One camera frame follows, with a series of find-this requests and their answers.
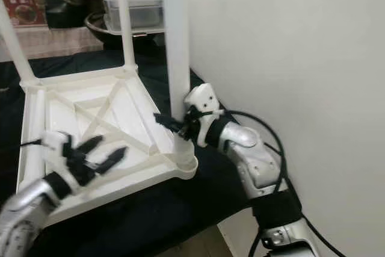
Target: white robot part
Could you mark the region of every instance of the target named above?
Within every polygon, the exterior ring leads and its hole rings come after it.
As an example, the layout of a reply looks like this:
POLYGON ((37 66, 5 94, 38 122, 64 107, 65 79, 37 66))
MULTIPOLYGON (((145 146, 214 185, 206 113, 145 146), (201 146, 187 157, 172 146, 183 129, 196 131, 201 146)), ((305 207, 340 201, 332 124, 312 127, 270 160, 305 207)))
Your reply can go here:
MULTIPOLYGON (((195 106, 200 112, 207 113, 208 111, 219 110, 219 102, 217 96, 214 93, 214 89, 210 84, 201 84, 194 87, 191 92, 185 98, 185 106, 189 109, 191 106, 195 106)), ((218 114, 211 114, 200 118, 200 130, 198 135, 198 145, 200 147, 206 147, 205 142, 206 134, 212 124, 212 122, 219 118, 218 114)))

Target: black cloth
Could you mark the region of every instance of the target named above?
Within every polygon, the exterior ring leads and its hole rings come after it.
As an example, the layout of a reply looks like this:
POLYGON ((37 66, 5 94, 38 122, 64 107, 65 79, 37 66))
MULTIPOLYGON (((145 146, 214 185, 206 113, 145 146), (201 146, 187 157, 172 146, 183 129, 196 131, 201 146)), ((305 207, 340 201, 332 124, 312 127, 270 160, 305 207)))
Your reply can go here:
MULTIPOLYGON (((170 113, 163 53, 136 54, 139 76, 162 113, 170 113)), ((116 67, 121 51, 32 60, 38 77, 116 67)), ((19 143, 24 93, 11 63, 0 64, 0 147, 19 143)), ((202 80, 191 73, 191 85, 202 80)), ((18 150, 2 153, 0 200, 13 193, 18 150)), ((196 146, 190 180, 170 179, 44 229, 29 256, 152 256, 245 208, 235 166, 210 147, 196 146)))

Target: red package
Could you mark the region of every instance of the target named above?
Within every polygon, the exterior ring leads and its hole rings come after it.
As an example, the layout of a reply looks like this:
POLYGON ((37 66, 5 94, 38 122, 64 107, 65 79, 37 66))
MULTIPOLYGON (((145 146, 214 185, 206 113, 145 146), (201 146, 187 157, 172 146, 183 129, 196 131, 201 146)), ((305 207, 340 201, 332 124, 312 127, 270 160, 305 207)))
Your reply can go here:
POLYGON ((14 26, 46 25, 45 0, 3 0, 14 26))

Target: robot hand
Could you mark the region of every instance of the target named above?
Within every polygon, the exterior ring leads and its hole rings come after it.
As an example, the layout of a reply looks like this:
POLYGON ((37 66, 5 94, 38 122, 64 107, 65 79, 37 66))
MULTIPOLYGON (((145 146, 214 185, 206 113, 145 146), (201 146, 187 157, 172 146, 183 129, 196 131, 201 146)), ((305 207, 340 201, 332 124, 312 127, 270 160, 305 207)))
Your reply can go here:
POLYGON ((195 87, 185 106, 183 122, 163 114, 155 114, 156 121, 201 147, 215 147, 236 165, 259 224, 256 240, 261 237, 268 256, 319 257, 297 194, 289 179, 281 181, 280 166, 259 134, 223 116, 210 84, 195 87))
POLYGON ((125 155, 126 147, 112 152, 101 164, 87 161, 87 154, 103 140, 97 136, 72 148, 70 135, 47 132, 41 144, 48 155, 60 156, 53 172, 34 181, 7 200, 0 213, 0 257, 26 254, 49 214, 69 194, 76 194, 97 175, 103 175, 125 155))

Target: white wall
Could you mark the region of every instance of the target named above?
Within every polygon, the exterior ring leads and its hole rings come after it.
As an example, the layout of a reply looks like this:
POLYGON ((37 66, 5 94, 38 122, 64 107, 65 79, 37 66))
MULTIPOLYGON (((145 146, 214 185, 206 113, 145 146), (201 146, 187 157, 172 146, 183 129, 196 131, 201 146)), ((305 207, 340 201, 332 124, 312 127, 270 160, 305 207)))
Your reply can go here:
POLYGON ((192 68, 228 108, 278 130, 304 212, 349 257, 385 255, 384 7, 190 0, 192 68))

